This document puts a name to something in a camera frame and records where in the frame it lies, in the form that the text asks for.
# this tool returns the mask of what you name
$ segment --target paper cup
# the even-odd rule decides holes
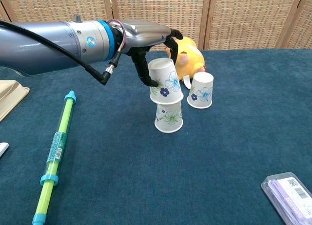
[[[157,105],[155,127],[164,133],[178,131],[183,125],[181,102]]]
[[[198,109],[208,108],[212,104],[214,77],[210,73],[195,73],[187,97],[190,106]]]
[[[154,59],[148,64],[148,68],[151,79],[159,84],[158,87],[150,87],[150,98],[153,102],[170,105],[183,99],[184,95],[172,59]]]

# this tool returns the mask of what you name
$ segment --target yellow plush toy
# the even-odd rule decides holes
[[[187,88],[190,88],[190,78],[193,78],[197,72],[205,72],[205,59],[198,50],[196,43],[189,37],[183,37],[182,40],[176,39],[178,43],[178,55],[175,63],[175,69],[178,79],[182,80]],[[170,49],[165,48],[168,57]]]

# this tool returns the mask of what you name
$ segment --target flower pattern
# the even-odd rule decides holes
[[[178,110],[175,110],[174,112],[166,112],[166,114],[162,117],[162,120],[168,124],[174,124],[175,122],[178,122],[178,118]]]
[[[202,102],[208,102],[211,95],[211,87],[204,87],[201,90],[197,90],[196,95],[199,97],[199,100]]]
[[[164,97],[168,96],[168,94],[169,94],[169,90],[167,88],[161,88],[159,92]]]
[[[192,94],[191,97],[192,97],[193,101],[197,100],[197,95],[196,94]]]
[[[169,79],[165,81],[165,86],[174,92],[178,92],[181,89],[176,71],[170,72]]]

